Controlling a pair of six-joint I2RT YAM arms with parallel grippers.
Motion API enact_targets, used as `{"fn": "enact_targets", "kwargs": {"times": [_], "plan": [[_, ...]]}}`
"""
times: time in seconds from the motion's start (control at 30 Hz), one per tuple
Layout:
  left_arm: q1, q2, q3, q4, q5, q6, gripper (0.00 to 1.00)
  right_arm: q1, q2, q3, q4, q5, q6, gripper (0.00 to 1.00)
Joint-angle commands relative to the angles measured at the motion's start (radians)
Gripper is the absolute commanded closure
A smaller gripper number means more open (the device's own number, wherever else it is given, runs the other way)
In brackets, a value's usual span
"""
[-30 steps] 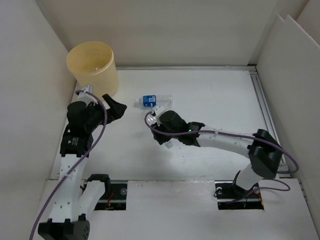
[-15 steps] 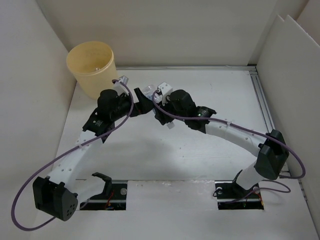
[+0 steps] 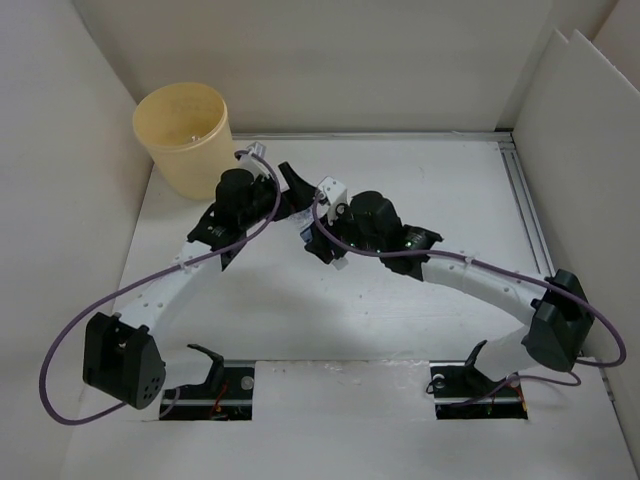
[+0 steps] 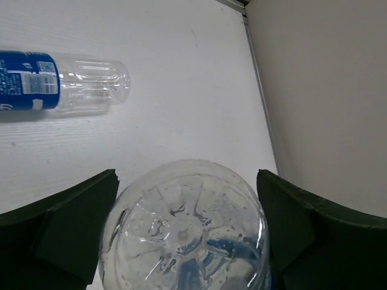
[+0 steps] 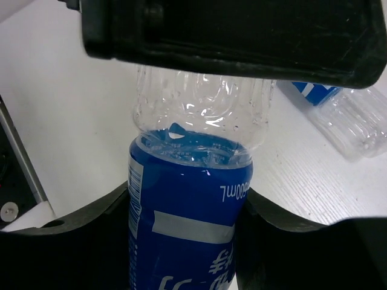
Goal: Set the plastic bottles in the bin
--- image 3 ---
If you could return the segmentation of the blue label bottle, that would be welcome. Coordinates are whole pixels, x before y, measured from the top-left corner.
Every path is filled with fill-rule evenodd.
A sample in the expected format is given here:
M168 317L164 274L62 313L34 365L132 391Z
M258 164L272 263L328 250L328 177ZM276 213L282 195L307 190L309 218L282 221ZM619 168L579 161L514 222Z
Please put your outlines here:
M292 214L288 220L294 226L305 245L310 244L314 240L316 225L311 207Z

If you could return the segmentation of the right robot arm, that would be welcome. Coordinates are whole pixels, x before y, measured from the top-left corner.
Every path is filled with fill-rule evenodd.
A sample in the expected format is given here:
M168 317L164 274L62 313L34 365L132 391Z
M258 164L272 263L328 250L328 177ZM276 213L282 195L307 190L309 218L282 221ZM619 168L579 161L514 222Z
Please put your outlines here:
M536 365L569 373L594 315L577 277L552 277L502 270L462 251L437 249L440 234L403 223L393 203L376 191L346 197L345 189L315 191L306 250L325 263L351 252L378 259L387 270L440 285L492 305L515 318L520 328L479 341L466 359L462 381L483 394L512 373Z

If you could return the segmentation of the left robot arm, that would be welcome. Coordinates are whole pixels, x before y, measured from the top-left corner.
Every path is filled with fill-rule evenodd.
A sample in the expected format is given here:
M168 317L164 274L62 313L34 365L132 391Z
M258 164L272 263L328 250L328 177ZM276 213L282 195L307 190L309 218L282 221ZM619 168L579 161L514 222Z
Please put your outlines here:
M255 225L286 219L312 204L315 187L288 163L278 168L285 189L252 158L225 171L214 203L188 233L171 273L153 280L115 314L91 318L84 340L87 385L138 410L152 403L166 379L158 342L197 288L230 265Z

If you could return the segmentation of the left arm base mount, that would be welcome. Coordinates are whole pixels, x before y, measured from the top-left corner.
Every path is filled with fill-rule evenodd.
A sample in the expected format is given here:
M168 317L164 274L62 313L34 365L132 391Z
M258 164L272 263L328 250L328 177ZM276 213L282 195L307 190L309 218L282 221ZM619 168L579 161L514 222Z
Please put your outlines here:
M187 383L165 390L160 402L160 421L250 421L253 414L255 361L232 360L198 344L191 350L211 362L200 383Z

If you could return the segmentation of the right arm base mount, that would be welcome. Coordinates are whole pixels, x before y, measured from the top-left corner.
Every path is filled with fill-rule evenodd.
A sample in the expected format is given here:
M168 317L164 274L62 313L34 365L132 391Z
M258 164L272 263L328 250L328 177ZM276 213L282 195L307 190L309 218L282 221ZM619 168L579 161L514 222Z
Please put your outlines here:
M425 394L433 399L438 420L528 419L518 382L492 381L476 369L477 357L486 343L477 344L464 361L430 363Z

